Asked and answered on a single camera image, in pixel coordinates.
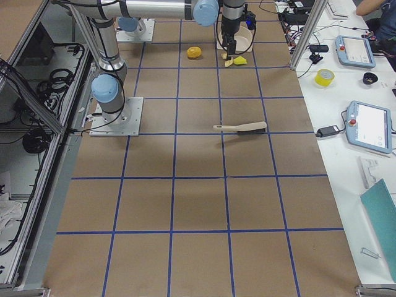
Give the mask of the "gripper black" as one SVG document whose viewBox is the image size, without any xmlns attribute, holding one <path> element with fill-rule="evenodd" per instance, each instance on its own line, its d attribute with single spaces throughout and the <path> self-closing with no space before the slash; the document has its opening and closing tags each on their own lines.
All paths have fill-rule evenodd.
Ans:
<svg viewBox="0 0 396 297">
<path fill-rule="evenodd" d="M 228 56 L 235 54 L 234 35 L 239 31 L 240 22 L 241 18 L 229 19 L 222 17 L 221 31 L 223 35 L 223 49 L 225 51 L 224 59 L 228 59 Z"/>
</svg>

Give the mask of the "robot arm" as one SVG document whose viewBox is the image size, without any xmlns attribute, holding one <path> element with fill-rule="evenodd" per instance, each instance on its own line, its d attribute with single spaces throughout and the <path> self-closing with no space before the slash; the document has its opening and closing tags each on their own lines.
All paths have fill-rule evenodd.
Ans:
<svg viewBox="0 0 396 297">
<path fill-rule="evenodd" d="M 106 74 L 126 75 L 114 29 L 117 17 L 195 20 L 202 25 L 200 1 L 55 1 L 72 12 L 95 62 Z"/>
<path fill-rule="evenodd" d="M 250 30 L 256 29 L 255 15 L 244 1 L 121 1 L 114 10 L 116 17 L 166 18 L 193 20 L 203 27 L 216 25 L 221 20 L 222 38 L 218 41 L 227 60 L 242 54 L 237 51 L 235 35 L 240 23 L 246 22 Z"/>
</svg>

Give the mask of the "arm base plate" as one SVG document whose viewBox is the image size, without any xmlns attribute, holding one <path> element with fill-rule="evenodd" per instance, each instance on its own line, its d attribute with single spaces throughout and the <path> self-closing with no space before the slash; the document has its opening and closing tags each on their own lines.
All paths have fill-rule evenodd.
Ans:
<svg viewBox="0 0 396 297">
<path fill-rule="evenodd" d="M 154 27 L 154 19 L 119 17 L 117 19 L 116 38 L 119 43 L 151 42 Z"/>
<path fill-rule="evenodd" d="M 89 130 L 90 136 L 138 136 L 140 131 L 143 105 L 143 97 L 127 97 L 124 109 L 119 116 L 117 113 L 113 115 L 103 113 L 100 104 L 97 103 L 95 112 L 101 113 L 101 115 L 95 116 L 93 118 L 91 130 Z"/>
</svg>

